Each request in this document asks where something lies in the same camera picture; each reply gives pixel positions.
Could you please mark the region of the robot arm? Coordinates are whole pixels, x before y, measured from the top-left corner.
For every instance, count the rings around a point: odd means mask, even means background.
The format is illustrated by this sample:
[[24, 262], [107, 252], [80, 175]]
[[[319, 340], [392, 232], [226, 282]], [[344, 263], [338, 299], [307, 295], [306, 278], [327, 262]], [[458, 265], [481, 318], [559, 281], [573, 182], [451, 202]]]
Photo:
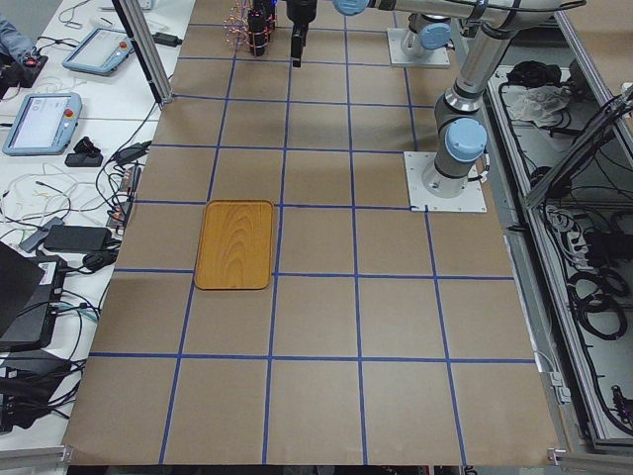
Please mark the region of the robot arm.
[[449, 17], [411, 13], [405, 35], [401, 40], [402, 51], [409, 56], [423, 57], [445, 48], [451, 37]]
[[488, 136], [474, 118], [482, 107], [487, 82], [496, 71], [510, 41], [554, 13], [584, 6], [584, 1], [334, 1], [335, 10], [356, 16], [368, 8], [405, 11], [421, 16], [478, 20], [479, 30], [453, 85], [434, 109], [438, 150], [431, 175], [450, 184], [468, 177], [485, 151]]

